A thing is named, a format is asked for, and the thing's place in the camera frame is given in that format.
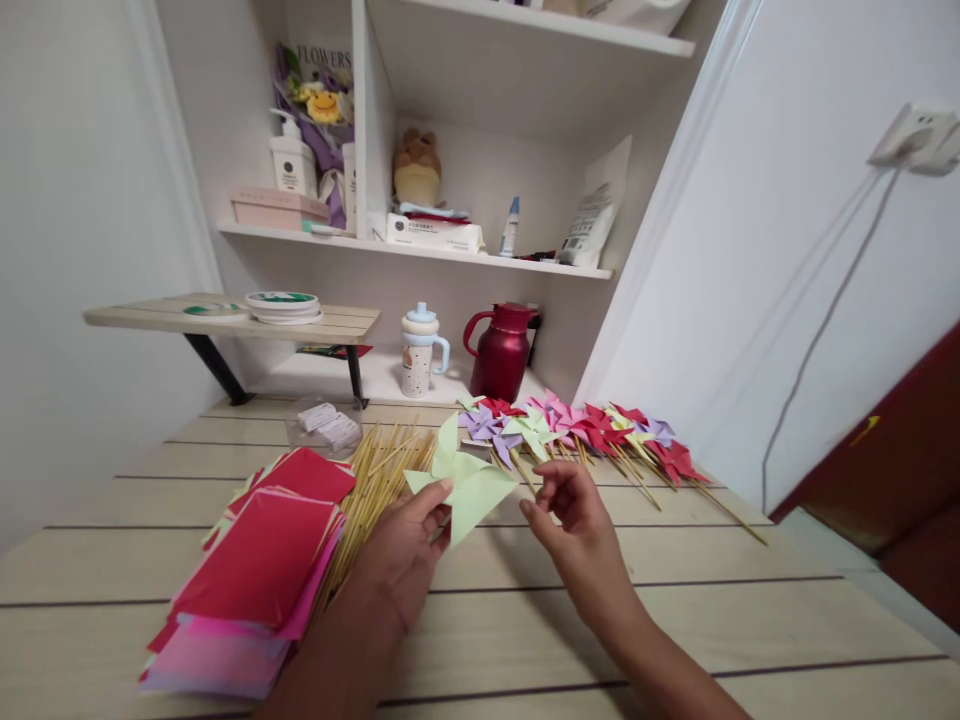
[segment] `hand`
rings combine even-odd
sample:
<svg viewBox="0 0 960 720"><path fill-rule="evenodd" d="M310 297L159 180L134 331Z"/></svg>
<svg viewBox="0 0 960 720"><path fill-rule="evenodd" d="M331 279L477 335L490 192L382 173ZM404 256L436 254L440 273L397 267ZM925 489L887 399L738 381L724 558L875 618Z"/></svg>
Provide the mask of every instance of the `hand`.
<svg viewBox="0 0 960 720"><path fill-rule="evenodd" d="M358 593L378 594L409 634L427 601L437 561L450 545L449 525L432 543L430 538L450 514L442 503L452 489L449 480L440 480L384 509L344 586L345 602Z"/></svg>
<svg viewBox="0 0 960 720"><path fill-rule="evenodd" d="M536 504L520 511L547 549L577 612L599 636L646 618L620 554L613 522L583 465L554 460L533 469L543 478ZM561 525L550 518L553 512Z"/></svg>

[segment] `tissue box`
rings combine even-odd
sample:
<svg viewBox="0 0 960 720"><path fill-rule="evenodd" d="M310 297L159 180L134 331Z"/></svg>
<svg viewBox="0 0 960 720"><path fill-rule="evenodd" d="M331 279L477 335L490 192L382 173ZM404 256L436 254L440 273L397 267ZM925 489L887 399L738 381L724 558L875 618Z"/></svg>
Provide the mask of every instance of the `tissue box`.
<svg viewBox="0 0 960 720"><path fill-rule="evenodd" d="M458 225L441 220L408 218L406 215L389 213L387 242L476 255L483 247L483 232L479 225L472 223Z"/></svg>
<svg viewBox="0 0 960 720"><path fill-rule="evenodd" d="M303 230L303 221L326 225L330 211L314 198L285 190L237 187L230 190L233 214L241 225Z"/></svg>

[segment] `yellow flower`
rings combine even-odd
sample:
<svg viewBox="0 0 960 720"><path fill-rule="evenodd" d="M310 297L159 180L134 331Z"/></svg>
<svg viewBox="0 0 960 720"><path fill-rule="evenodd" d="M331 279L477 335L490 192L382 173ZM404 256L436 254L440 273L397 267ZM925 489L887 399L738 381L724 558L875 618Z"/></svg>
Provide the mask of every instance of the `yellow flower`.
<svg viewBox="0 0 960 720"><path fill-rule="evenodd" d="M332 124L340 121L336 93L321 92L307 100L307 113L316 123Z"/></svg>

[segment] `white water bottle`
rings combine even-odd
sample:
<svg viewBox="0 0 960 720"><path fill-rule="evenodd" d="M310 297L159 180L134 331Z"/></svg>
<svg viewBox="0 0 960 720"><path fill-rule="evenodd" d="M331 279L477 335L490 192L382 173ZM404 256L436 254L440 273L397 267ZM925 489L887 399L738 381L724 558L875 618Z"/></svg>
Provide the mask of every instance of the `white water bottle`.
<svg viewBox="0 0 960 720"><path fill-rule="evenodd" d="M450 343L440 337L437 314L427 310L426 303L417 303L400 321L403 332L403 376L400 391L409 398L423 397L430 390L430 365L433 362L433 346L443 348L440 367L433 372L443 375L450 366Z"/></svg>

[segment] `bundle of bamboo skewers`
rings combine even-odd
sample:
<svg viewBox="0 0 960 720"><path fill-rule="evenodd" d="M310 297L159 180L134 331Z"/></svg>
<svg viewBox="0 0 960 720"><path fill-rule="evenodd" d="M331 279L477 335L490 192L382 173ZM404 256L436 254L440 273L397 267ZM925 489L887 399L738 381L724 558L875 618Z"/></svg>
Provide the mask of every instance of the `bundle of bamboo skewers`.
<svg viewBox="0 0 960 720"><path fill-rule="evenodd" d="M353 454L350 464L357 484L340 506L347 522L314 598L311 624L343 584L384 508L400 496L406 485L403 471L430 467L436 438L429 430L419 432L418 419L411 425L395 423L392 429L377 423Z"/></svg>

